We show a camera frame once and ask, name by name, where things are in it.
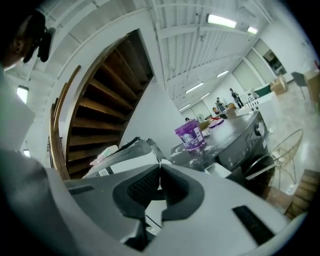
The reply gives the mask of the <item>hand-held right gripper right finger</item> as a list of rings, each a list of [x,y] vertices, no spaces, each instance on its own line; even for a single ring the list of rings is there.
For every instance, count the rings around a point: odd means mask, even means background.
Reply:
[[[240,256],[258,248],[233,208],[248,207],[274,234],[285,228],[285,217],[268,202],[239,184],[216,174],[172,165],[199,182],[204,199],[187,219],[165,221],[149,246],[151,256]]]

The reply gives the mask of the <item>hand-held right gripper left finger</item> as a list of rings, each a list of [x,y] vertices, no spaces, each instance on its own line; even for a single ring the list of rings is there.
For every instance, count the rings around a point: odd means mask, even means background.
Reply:
[[[48,183],[71,241],[68,256],[148,256],[145,210],[160,184],[159,165],[147,164],[102,177]]]

